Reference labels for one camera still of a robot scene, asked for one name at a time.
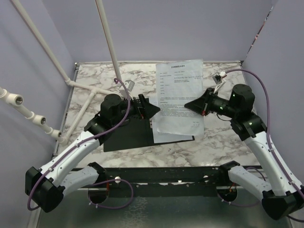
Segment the white folder black inside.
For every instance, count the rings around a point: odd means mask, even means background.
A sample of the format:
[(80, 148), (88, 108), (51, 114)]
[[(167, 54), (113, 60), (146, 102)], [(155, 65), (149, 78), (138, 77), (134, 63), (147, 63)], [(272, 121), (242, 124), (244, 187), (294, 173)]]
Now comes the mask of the white folder black inside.
[(156, 146), (167, 143), (154, 143), (152, 134), (152, 120), (131, 118), (125, 126), (119, 127), (112, 136), (103, 144), (104, 152), (114, 152), (119, 150), (135, 149), (148, 146)]

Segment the printed paper sheet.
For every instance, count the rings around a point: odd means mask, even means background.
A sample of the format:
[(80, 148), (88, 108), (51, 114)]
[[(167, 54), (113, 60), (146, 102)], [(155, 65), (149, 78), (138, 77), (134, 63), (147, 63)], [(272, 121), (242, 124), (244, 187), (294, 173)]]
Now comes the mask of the printed paper sheet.
[(161, 132), (157, 131), (157, 127), (158, 127), (157, 122), (153, 118), (152, 119), (152, 134), (153, 134), (154, 143), (171, 143), (171, 142), (193, 140), (193, 137), (190, 135), (161, 133)]

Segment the white paper sheets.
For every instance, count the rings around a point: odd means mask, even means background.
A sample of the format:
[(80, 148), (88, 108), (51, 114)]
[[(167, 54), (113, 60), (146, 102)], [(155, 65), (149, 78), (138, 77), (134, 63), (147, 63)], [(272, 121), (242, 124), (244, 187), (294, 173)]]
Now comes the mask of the white paper sheets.
[(156, 65), (157, 130), (178, 135), (204, 135), (204, 118), (184, 105), (202, 95), (203, 60)]

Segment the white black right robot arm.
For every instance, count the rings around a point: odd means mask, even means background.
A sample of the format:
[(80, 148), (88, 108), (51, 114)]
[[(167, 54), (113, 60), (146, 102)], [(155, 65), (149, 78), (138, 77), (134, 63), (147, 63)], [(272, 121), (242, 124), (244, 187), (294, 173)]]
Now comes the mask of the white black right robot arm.
[(304, 207), (304, 186), (274, 147), (263, 120), (252, 111), (254, 100), (249, 86), (237, 84), (228, 100), (218, 97), (215, 88), (208, 88), (185, 108), (202, 116), (217, 113), (230, 118), (233, 131), (256, 156), (268, 180), (251, 174), (236, 161), (220, 166), (218, 180), (224, 186), (240, 185), (262, 203), (270, 218), (279, 220)]

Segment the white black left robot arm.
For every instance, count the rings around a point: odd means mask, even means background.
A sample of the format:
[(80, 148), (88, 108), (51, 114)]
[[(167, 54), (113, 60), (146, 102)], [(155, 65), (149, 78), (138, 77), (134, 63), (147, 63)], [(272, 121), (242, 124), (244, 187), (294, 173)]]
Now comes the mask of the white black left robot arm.
[(140, 94), (138, 98), (121, 98), (109, 94), (100, 105), (100, 111), (91, 119), (79, 136), (56, 158), (41, 166), (31, 167), (25, 174), (25, 193), (28, 195), (28, 210), (31, 202), (48, 213), (54, 210), (69, 193), (92, 185), (101, 187), (105, 170), (93, 162), (72, 173), (71, 170), (90, 152), (101, 146), (113, 132), (131, 117), (150, 120), (160, 108), (149, 103)]

